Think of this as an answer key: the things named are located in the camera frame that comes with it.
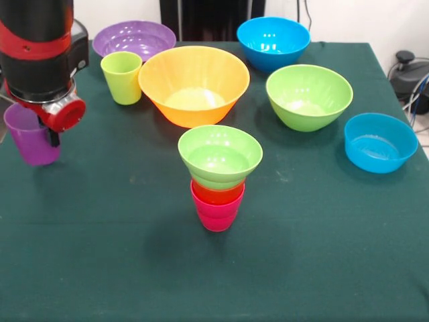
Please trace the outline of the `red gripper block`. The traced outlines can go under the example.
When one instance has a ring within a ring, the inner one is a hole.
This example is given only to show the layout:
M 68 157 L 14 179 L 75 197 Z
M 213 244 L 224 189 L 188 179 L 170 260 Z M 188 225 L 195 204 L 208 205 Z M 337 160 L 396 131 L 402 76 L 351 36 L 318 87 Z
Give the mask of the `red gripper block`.
M 75 82 L 70 82 L 68 92 L 62 97 L 42 102 L 21 99 L 11 92 L 8 85 L 5 88 L 8 95 L 38 116 L 41 128 L 48 127 L 48 141 L 53 148 L 60 145 L 59 133 L 74 127 L 86 111 L 85 102 L 77 95 Z

